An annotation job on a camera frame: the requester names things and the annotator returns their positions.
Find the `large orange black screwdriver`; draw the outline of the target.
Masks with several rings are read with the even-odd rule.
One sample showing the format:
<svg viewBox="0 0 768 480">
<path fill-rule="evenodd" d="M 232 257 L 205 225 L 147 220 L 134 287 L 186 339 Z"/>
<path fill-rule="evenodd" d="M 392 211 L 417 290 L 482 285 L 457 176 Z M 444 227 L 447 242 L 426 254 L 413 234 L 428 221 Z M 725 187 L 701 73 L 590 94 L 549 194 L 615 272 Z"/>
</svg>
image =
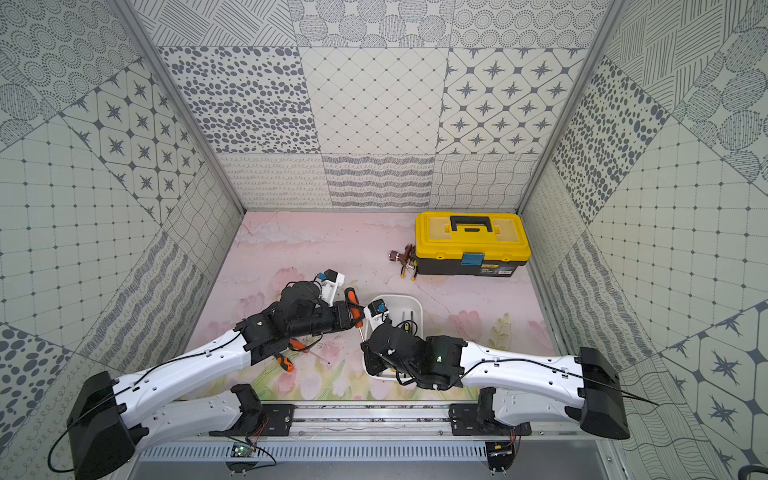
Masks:
<svg viewBox="0 0 768 480">
<path fill-rule="evenodd" d="M 355 289 L 354 289 L 353 287 L 348 287 L 348 288 L 346 288 L 346 289 L 344 290 L 344 296 L 345 296 L 345 301 L 347 301 L 347 300 L 351 300 L 351 301 L 353 301 L 353 302 L 355 302 L 355 303 L 357 303 L 357 304 L 359 304 L 359 305 L 363 306 L 363 305 L 360 303 L 360 301 L 359 301 L 359 299 L 358 299 L 358 296 L 357 296 L 357 293 L 356 293 L 356 291 L 355 291 Z M 351 315 L 351 314 L 350 314 L 350 316 L 353 316 L 353 317 L 358 317 L 358 316 L 361 316 L 361 317 L 363 317 L 363 318 L 365 319 L 365 310 L 364 310 L 364 314 L 363 314 L 363 315 Z"/>
</svg>

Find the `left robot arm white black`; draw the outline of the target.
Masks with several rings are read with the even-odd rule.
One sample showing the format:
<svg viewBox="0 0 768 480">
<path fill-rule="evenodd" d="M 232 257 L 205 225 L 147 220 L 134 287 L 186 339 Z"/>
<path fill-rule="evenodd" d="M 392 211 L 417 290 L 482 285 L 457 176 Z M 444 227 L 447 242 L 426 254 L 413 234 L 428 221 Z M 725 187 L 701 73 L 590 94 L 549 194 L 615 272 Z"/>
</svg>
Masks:
<svg viewBox="0 0 768 480">
<path fill-rule="evenodd" d="M 327 271 L 312 281 L 288 283 L 278 301 L 239 321 L 232 330 L 154 367 L 112 377 L 102 371 L 87 378 L 66 421 L 73 466 L 78 479 L 100 479 L 127 463 L 140 450 L 201 430 L 249 435 L 259 430 L 260 401 L 253 388 L 239 385 L 235 400 L 211 397 L 178 403 L 179 422 L 164 419 L 170 404 L 209 381 L 278 358 L 303 336 L 320 337 L 360 326 L 365 309 L 342 275 Z"/>
</svg>

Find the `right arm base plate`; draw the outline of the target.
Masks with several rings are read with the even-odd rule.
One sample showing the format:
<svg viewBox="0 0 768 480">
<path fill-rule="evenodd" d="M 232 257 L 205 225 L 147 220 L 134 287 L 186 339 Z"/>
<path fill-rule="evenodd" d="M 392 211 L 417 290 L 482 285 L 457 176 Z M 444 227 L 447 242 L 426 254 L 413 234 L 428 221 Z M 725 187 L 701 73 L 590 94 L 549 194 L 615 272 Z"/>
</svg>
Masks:
<svg viewBox="0 0 768 480">
<path fill-rule="evenodd" d="M 478 403 L 453 403 L 448 408 L 451 432 L 455 437 L 468 436 L 530 436 L 529 422 L 509 426 L 497 421 L 493 413 L 482 413 Z"/>
</svg>

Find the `white plastic storage box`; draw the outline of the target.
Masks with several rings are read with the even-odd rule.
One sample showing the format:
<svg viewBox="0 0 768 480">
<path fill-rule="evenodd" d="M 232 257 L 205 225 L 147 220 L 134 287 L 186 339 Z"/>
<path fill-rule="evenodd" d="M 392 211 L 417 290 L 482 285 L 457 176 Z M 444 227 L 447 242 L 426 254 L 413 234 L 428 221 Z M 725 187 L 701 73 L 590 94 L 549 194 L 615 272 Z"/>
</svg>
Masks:
<svg viewBox="0 0 768 480">
<path fill-rule="evenodd" d="M 423 320 L 423 308 L 421 303 L 412 296 L 404 294 L 381 294 L 376 296 L 372 301 L 381 299 L 383 300 L 388 309 L 388 318 L 392 320 L 392 324 L 401 330 L 406 330 L 412 336 L 422 338 L 425 333 L 424 320 Z M 414 321 L 417 324 L 417 331 L 415 334 L 409 329 L 408 319 L 410 312 L 414 312 Z M 368 319 L 367 309 L 365 308 L 365 319 L 362 327 L 362 339 L 368 340 L 374 330 L 381 325 L 382 322 L 374 321 L 370 322 Z"/>
</svg>

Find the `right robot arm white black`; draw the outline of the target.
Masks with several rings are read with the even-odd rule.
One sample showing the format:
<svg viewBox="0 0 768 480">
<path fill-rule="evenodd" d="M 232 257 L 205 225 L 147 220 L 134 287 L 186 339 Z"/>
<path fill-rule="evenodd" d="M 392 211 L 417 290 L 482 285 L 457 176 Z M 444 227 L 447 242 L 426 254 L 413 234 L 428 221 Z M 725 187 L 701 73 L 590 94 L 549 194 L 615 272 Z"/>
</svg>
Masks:
<svg viewBox="0 0 768 480">
<path fill-rule="evenodd" d="M 493 389 L 491 409 L 502 424 L 569 418 L 597 437 L 630 437 L 620 376 L 595 348 L 527 355 L 446 335 L 421 338 L 386 321 L 361 350 L 369 375 L 388 371 L 402 386 Z"/>
</svg>

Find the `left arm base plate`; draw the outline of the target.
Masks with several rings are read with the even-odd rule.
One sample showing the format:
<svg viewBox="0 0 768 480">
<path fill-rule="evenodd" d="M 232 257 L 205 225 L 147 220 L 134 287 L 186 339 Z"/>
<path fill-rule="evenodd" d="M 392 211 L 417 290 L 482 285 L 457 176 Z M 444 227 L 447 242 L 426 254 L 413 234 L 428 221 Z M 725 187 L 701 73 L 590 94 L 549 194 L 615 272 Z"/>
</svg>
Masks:
<svg viewBox="0 0 768 480">
<path fill-rule="evenodd" d="M 262 405 L 245 413 L 239 413 L 228 429 L 211 430 L 209 435 L 246 438 L 264 435 L 285 437 L 290 433 L 295 410 L 296 406 L 288 403 Z"/>
</svg>

